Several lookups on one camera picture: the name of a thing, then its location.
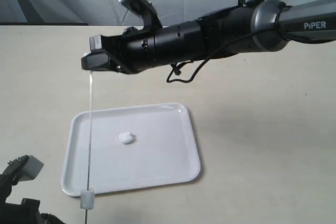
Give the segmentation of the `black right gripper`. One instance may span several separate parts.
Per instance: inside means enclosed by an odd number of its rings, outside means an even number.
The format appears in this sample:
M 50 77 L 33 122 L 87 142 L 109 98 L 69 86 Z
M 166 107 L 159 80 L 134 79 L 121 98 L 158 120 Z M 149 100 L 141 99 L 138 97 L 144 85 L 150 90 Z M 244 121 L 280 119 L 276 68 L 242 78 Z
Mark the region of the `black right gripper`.
M 94 35 L 89 38 L 90 52 L 81 57 L 84 71 L 112 71 L 137 74 L 156 68 L 156 29 L 128 27 L 120 35 Z

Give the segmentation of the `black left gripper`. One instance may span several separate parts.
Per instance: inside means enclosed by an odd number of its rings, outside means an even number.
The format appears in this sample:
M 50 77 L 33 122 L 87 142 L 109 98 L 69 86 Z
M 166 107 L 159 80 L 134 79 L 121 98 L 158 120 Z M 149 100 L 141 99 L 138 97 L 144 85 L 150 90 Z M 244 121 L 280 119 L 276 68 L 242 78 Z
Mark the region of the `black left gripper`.
M 52 214 L 40 214 L 40 201 L 23 198 L 20 204 L 1 203 L 1 223 L 65 224 Z

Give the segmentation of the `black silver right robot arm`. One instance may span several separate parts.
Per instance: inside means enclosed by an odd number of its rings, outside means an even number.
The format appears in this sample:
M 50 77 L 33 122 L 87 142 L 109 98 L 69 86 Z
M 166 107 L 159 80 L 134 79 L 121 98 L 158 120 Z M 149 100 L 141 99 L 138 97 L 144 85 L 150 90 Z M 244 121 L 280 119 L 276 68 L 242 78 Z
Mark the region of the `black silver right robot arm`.
M 290 6 L 280 0 L 238 0 L 198 19 L 163 27 L 148 0 L 120 0 L 143 19 L 142 29 L 128 27 L 117 36 L 89 39 L 81 58 L 87 71 L 137 74 L 169 65 L 179 75 L 188 63 L 249 52 L 276 52 L 290 41 L 324 44 L 335 41 L 335 0 Z

